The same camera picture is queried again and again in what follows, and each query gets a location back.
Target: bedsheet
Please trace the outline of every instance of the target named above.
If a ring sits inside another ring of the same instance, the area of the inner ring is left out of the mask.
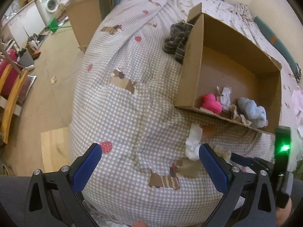
[[[170,26],[186,20],[190,8],[200,2],[205,13],[238,30],[282,64],[281,124],[290,126],[293,143],[301,144],[290,101],[295,78],[245,5],[220,0],[121,0],[86,51],[70,124],[73,159],[93,142],[105,142],[106,153],[83,194],[95,213],[116,223],[131,225],[140,219],[148,226],[189,226],[205,221],[213,211],[222,194],[204,168],[195,179],[170,176],[170,167],[185,157],[191,123],[217,127],[206,141],[210,145],[273,159],[273,135],[173,106],[181,64],[163,52],[164,39]],[[109,83],[116,68],[123,68],[125,76],[136,82],[134,95]],[[150,185],[151,177],[159,184]]]

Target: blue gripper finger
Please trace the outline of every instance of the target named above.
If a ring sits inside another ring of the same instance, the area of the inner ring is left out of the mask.
[[[207,143],[200,146],[199,159],[216,187],[216,190],[226,194],[231,180],[228,163],[219,157]]]
[[[74,193],[84,189],[102,156],[102,148],[97,143],[93,143],[88,150],[91,151],[88,155],[86,153],[83,155],[86,158],[72,175],[72,191]]]

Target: dustpan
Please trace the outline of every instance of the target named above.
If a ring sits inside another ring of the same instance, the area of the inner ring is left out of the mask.
[[[56,32],[59,28],[69,28],[69,27],[71,27],[71,26],[58,26],[56,18],[52,18],[47,26],[52,32]]]

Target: floor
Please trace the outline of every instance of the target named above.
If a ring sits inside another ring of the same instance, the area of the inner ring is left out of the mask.
[[[13,116],[9,142],[4,148],[3,160],[16,176],[31,176],[43,168],[41,132],[66,127],[71,122],[72,101],[83,52],[71,28],[49,35],[40,47],[41,55],[35,61],[36,75],[21,115]],[[57,81],[51,84],[51,78]]]

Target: green led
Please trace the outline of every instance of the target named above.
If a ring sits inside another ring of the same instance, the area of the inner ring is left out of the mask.
[[[287,151],[290,149],[290,146],[289,145],[284,145],[283,147],[281,147],[281,152],[284,152],[284,151]]]

